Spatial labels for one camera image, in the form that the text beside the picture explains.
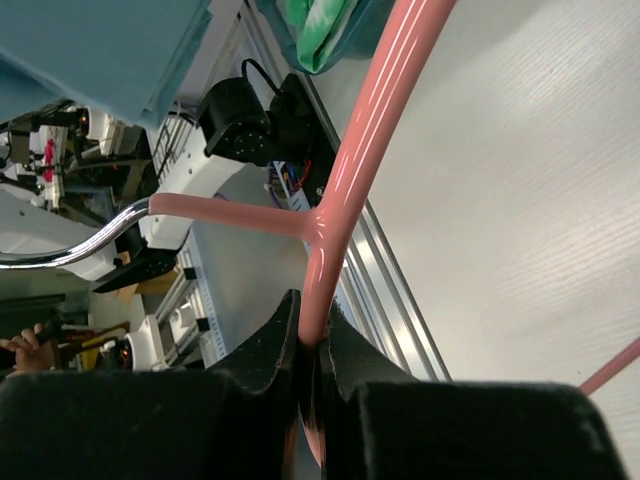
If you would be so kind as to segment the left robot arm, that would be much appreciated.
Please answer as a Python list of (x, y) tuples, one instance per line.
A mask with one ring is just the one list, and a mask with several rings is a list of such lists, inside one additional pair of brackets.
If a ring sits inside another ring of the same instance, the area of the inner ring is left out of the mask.
[[(158, 193), (212, 198), (248, 164), (267, 162), (276, 130), (270, 115), (250, 109), (258, 98), (248, 69), (211, 87), (175, 161), (163, 158)], [(1, 268), (63, 269), (106, 293), (169, 273), (184, 247), (192, 219), (151, 212), (154, 196), (134, 200), (110, 221), (91, 227), (1, 195)]]

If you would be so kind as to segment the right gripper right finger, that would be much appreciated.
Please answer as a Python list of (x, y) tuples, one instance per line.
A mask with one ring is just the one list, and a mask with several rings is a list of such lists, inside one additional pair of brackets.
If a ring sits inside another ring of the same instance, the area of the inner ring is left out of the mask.
[(623, 479), (595, 405), (555, 383), (421, 381), (338, 309), (319, 350), (327, 479)]

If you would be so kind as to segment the light blue trousers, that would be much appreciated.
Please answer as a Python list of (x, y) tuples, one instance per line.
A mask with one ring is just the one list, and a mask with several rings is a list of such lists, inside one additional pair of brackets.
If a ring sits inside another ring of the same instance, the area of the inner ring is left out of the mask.
[(1, 118), (68, 99), (156, 128), (203, 95), (238, 1), (4, 1)]

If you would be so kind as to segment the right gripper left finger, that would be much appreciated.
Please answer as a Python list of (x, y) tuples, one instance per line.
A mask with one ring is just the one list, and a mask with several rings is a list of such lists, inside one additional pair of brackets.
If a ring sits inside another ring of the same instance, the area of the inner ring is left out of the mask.
[(290, 479), (300, 294), (206, 369), (23, 374), (1, 385), (5, 479)]

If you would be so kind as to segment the pink clothes hanger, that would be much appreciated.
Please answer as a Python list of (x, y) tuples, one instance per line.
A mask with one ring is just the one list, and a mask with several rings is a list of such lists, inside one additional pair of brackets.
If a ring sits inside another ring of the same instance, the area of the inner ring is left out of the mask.
[[(294, 359), (296, 420), (322, 469), (324, 429), (319, 350), (327, 336), (333, 295), (351, 234), (409, 96), (453, 10), (450, 1), (400, 1), (393, 7), (373, 56), (324, 198), (310, 211), (269, 209), (216, 198), (153, 195), (151, 212), (291, 236), (306, 242), (310, 259), (300, 294)], [(631, 346), (585, 384), (591, 394), (638, 355)]]

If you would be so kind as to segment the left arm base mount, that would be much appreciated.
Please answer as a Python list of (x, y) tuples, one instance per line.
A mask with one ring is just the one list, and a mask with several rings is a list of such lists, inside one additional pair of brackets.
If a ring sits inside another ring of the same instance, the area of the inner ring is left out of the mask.
[(320, 204), (340, 140), (306, 75), (286, 75), (269, 112), (278, 127), (278, 154), (270, 168), (270, 190), (292, 210)]

